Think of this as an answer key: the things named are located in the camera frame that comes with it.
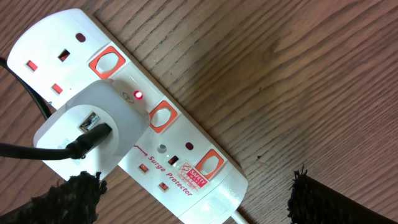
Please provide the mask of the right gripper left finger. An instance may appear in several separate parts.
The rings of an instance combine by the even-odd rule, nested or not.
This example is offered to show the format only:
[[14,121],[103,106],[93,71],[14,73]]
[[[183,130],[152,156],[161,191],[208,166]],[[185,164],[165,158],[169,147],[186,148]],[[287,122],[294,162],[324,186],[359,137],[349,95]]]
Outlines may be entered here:
[[1,224],[92,224],[98,219],[96,206],[107,191],[100,172],[72,176],[46,194],[1,215]]

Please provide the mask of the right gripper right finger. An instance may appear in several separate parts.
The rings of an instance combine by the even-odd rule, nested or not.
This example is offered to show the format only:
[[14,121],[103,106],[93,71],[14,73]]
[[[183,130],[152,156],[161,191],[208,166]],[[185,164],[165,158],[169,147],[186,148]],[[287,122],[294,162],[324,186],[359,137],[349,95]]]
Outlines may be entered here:
[[395,224],[307,175],[294,171],[287,215],[296,224]]

